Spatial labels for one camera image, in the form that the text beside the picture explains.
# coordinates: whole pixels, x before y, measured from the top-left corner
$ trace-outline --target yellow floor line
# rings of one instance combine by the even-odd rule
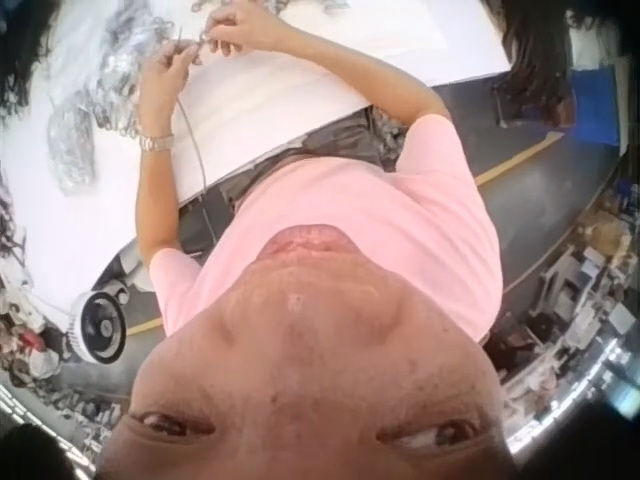
[[[563,133],[557,133],[557,132],[548,133],[546,138],[543,141],[541,141],[541,142],[539,142],[539,143],[527,148],[526,150],[523,150],[522,152],[518,153],[517,155],[515,155],[511,159],[507,160],[506,162],[501,163],[500,165],[497,165],[497,166],[493,167],[489,171],[487,171],[487,172],[485,172],[485,173],[483,173],[481,175],[478,175],[476,177],[476,184],[478,186],[485,185],[486,183],[488,183],[488,182],[490,182],[492,180],[495,180],[499,176],[504,175],[505,173],[507,173],[512,168],[515,168],[518,165],[526,162],[527,160],[532,158],[537,153],[540,153],[545,148],[553,145],[558,140],[560,140],[563,136],[564,136]],[[139,335],[141,333],[147,332],[149,330],[153,330],[154,328],[158,328],[158,327],[161,327],[161,326],[162,326],[162,319],[161,318],[156,318],[154,320],[150,320],[150,321],[142,323],[140,325],[136,325],[135,327],[131,327],[129,330],[127,330],[127,336],[130,337],[132,335]]]
[[[499,176],[504,175],[506,172],[508,172],[512,168],[515,168],[518,165],[526,162],[527,160],[532,158],[536,153],[539,153],[545,148],[553,145],[562,137],[564,137],[564,133],[558,133],[558,132],[548,133],[547,137],[540,143],[537,143],[532,147],[529,147],[526,150],[523,150],[522,152],[517,154],[515,157],[511,158],[510,160],[507,160],[504,163],[501,163],[497,167],[493,167],[491,170],[481,175],[478,175],[476,177],[476,184],[480,186],[490,182],[491,180],[495,180]]]
[[[162,318],[149,320],[148,322],[141,323],[140,325],[136,325],[135,327],[131,327],[129,330],[127,330],[127,336],[130,337],[131,335],[139,335],[141,333],[153,330],[154,328],[159,328],[161,326]]]

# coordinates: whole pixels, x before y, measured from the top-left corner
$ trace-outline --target pink t-shirt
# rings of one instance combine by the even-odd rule
[[[496,230],[453,124],[427,115],[409,130],[397,173],[344,158],[293,163],[247,198],[204,267],[178,250],[158,252],[150,275],[167,335],[215,302],[276,233],[314,224],[340,228],[474,340],[495,321],[502,297]]]

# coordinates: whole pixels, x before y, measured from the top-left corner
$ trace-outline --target white table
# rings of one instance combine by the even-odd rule
[[[183,25],[183,38],[195,36],[203,25],[206,14],[194,16],[189,1],[155,1],[156,13]],[[52,58],[58,62],[64,57],[60,57],[64,45],[77,47],[82,41],[82,29],[91,34],[85,47],[74,53],[80,71],[95,63],[95,30],[117,0],[100,2],[97,7],[94,3],[68,0],[55,31]],[[286,18],[384,58],[429,85],[509,68],[499,34],[479,0],[350,3],[350,12],[328,19],[314,5],[302,2]],[[85,193],[65,197],[49,171],[46,124],[52,85],[58,85],[56,90],[63,88],[60,84],[75,88],[60,79],[56,82],[56,75],[64,72],[65,78],[73,78],[68,69],[74,67],[52,64],[59,68],[36,72],[30,110],[4,132],[0,158],[16,221],[27,232],[33,293],[45,302],[38,306],[64,324],[60,310],[68,310],[80,294],[89,291],[108,263],[135,237],[139,150],[130,139],[96,129],[98,181]],[[243,95],[238,95],[239,87]],[[203,181],[184,120],[176,116],[174,166],[181,201],[247,168],[265,152],[366,105],[362,97],[315,66],[261,53],[232,60],[205,59],[205,66],[192,75],[182,101],[205,157],[206,179]]]

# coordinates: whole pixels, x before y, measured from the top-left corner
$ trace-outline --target eye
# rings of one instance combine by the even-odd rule
[[[168,437],[210,435],[214,432],[213,428],[191,425],[189,422],[162,413],[146,413],[137,417],[136,420],[154,432]]]
[[[378,441],[399,448],[419,450],[452,447],[472,440],[477,435],[478,429],[473,423],[467,420],[450,420],[411,435],[399,431],[383,433],[378,435]]]
[[[185,423],[161,413],[147,413],[138,420],[154,432],[170,437],[186,437],[189,434],[189,428]]]

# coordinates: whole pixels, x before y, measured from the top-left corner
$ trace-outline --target wristwatch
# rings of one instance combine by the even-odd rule
[[[140,148],[144,152],[164,152],[173,148],[173,135],[168,137],[146,137],[140,135]]]

